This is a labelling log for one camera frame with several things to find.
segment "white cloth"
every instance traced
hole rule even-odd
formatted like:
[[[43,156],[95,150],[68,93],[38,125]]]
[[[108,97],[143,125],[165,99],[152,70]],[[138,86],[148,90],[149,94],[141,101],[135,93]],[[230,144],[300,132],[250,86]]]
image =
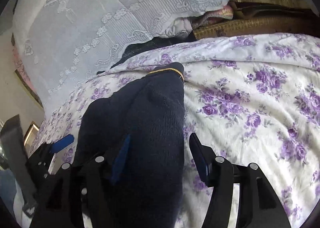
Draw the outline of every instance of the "white cloth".
[[[200,228],[212,194],[190,153],[192,132],[233,164],[257,163],[292,228],[300,227],[320,198],[320,39],[308,35],[220,37],[136,55],[71,93],[43,122],[31,152],[72,134],[75,142],[54,156],[50,171],[71,163],[89,104],[172,62],[184,65],[186,110],[183,204],[176,228]],[[236,225],[237,204],[234,199],[229,228]]]
[[[109,69],[123,50],[191,31],[187,20],[229,0],[19,0],[13,32],[49,116],[77,85]]]

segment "white fabric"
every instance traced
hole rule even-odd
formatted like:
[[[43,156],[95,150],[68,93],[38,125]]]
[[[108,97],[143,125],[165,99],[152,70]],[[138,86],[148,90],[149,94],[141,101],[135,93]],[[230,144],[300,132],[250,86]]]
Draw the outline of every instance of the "white fabric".
[[[41,143],[72,134],[75,142],[52,160],[50,171],[56,173],[73,161],[91,102],[172,62],[184,65],[186,111],[183,204],[176,228],[200,228],[212,194],[192,160],[192,132],[233,164],[257,163],[292,228],[300,227],[320,198],[320,39],[308,35],[220,37],[136,55],[71,93],[43,122],[31,153]],[[229,228],[236,225],[237,204],[235,199]]]
[[[14,36],[49,116],[132,43],[191,31],[187,20],[229,0],[19,0]]]

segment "dark fabric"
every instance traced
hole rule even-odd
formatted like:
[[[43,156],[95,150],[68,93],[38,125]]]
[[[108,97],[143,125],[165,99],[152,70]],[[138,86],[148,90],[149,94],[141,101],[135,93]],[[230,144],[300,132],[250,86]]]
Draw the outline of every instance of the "dark fabric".
[[[137,54],[140,54],[145,51],[150,51],[162,47],[171,46],[177,43],[182,42],[193,42],[196,41],[196,37],[194,36],[193,32],[191,32],[186,38],[180,38],[180,37],[170,37],[170,38],[160,38],[160,37],[154,37],[151,41],[145,42],[145,43],[136,43],[136,44],[130,44],[122,54],[121,59],[114,64],[111,68],[118,66],[122,63],[124,63],[128,58],[131,58]]]
[[[183,74],[180,63],[172,67]],[[172,70],[128,83],[88,107],[79,130],[74,164],[98,152],[116,151],[130,135],[127,161],[107,196],[120,227],[170,228],[182,197],[184,91]]]

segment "yellow elastic band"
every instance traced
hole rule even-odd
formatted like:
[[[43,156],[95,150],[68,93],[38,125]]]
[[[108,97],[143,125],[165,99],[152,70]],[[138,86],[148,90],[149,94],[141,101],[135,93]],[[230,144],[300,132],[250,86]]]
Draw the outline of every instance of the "yellow elastic band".
[[[172,68],[172,67],[163,68],[163,69],[158,69],[158,70],[156,70],[156,71],[151,71],[151,72],[149,72],[147,75],[149,75],[149,74],[151,74],[151,73],[162,72],[162,71],[165,71],[165,70],[173,70],[174,72],[177,72],[177,73],[180,75],[180,77],[182,78],[182,80],[184,81],[184,78],[183,78],[182,73],[181,73],[180,71],[178,71],[177,69]]]

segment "yellow trim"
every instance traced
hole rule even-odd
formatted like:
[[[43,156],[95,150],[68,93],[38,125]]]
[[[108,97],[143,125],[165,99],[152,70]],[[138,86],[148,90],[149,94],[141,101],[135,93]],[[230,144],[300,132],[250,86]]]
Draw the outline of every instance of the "yellow trim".
[[[172,67],[163,68],[163,69],[158,69],[158,70],[156,70],[156,71],[151,71],[151,72],[149,72],[147,75],[149,75],[149,74],[151,74],[151,73],[162,72],[162,71],[165,71],[165,70],[173,70],[174,72],[177,72],[177,73],[180,75],[180,77],[182,78],[182,80],[184,81],[184,78],[183,78],[182,73],[181,73],[180,71],[178,71],[177,69],[172,68]]]

